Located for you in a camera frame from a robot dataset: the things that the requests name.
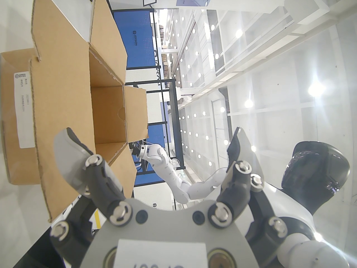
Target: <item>black robot head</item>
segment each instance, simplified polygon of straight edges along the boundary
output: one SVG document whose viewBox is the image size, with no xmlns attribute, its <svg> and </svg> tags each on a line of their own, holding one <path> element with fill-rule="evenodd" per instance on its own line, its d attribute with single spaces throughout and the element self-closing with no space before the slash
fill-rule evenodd
<svg viewBox="0 0 357 268">
<path fill-rule="evenodd" d="M 294 148 L 281 186 L 314 214 L 340 190 L 348 175 L 348 160 L 339 150 L 327 143 L 303 141 Z"/>
</svg>

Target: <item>blue display board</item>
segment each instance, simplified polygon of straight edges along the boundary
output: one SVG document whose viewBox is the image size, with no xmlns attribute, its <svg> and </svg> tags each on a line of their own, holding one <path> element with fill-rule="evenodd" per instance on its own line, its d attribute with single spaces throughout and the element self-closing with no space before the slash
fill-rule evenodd
<svg viewBox="0 0 357 268">
<path fill-rule="evenodd" d="M 155 66 L 150 12 L 114 12 L 114 20 L 128 54 L 126 67 Z"/>
<path fill-rule="evenodd" d="M 149 138 L 146 139 L 148 143 L 157 143 L 160 144 L 162 147 L 165 147 L 165 138 L 164 138 L 162 125 L 149 126 L 148 134 L 149 134 Z M 146 171 L 153 171 L 153 168 L 150 164 L 148 164 Z M 156 173 L 140 174 L 140 175 L 136 175 L 135 186 L 158 182 L 158 181 L 162 181 L 162 179 Z"/>
</svg>

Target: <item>white sticker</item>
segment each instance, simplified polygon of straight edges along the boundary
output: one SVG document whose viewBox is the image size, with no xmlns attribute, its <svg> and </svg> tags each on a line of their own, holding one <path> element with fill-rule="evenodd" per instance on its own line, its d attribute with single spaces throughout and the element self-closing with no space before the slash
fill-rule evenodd
<svg viewBox="0 0 357 268">
<path fill-rule="evenodd" d="M 20 148 L 35 147 L 30 72 L 14 74 L 15 112 Z"/>
<path fill-rule="evenodd" d="M 205 243 L 119 240 L 114 268 L 207 268 Z"/>
</svg>

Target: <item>humanoid robot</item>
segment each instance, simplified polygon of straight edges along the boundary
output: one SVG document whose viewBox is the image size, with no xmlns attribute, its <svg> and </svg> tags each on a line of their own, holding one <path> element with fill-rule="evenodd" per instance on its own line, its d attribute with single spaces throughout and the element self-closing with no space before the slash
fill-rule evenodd
<svg viewBox="0 0 357 268">
<path fill-rule="evenodd" d="M 51 232 L 56 250 L 73 267 L 123 267 L 113 252 L 120 238 L 203 242 L 209 268 L 348 267 L 342 255 L 314 236 L 312 215 L 349 175 L 347 159 L 329 144 L 298 143 L 282 189 L 264 181 L 242 128 L 228 147 L 228 169 L 193 185 L 178 177 L 160 145 L 132 147 L 132 154 L 151 164 L 178 202 L 205 199 L 176 212 L 126 199 L 106 161 L 80 143 L 70 128 L 56 136 L 54 150 L 61 175 L 82 195 Z M 88 216 L 95 208 L 108 220 L 93 237 Z"/>
</svg>

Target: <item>open cardboard box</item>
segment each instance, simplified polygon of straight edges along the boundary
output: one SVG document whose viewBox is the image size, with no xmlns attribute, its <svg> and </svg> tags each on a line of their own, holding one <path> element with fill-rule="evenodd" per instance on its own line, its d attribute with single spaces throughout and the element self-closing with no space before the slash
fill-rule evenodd
<svg viewBox="0 0 357 268">
<path fill-rule="evenodd" d="M 106 0 L 93 1 L 86 42 L 52 0 L 34 0 L 33 49 L 1 56 L 3 148 L 11 184 L 41 183 L 50 221 L 78 195 L 55 163 L 55 135 L 71 127 L 101 154 L 130 197 L 128 142 L 148 137 L 146 91 L 125 86 L 126 51 Z"/>
</svg>

